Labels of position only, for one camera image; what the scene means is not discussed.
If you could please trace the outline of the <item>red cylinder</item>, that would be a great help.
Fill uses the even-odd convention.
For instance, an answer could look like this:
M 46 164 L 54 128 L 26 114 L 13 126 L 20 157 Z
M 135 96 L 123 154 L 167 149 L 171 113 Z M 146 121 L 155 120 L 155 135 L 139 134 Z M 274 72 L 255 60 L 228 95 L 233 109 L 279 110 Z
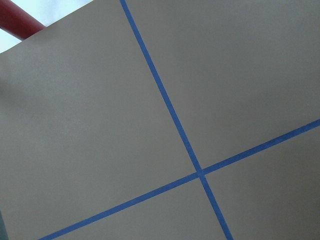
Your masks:
M 46 26 L 11 0 L 0 0 L 0 28 L 23 41 Z

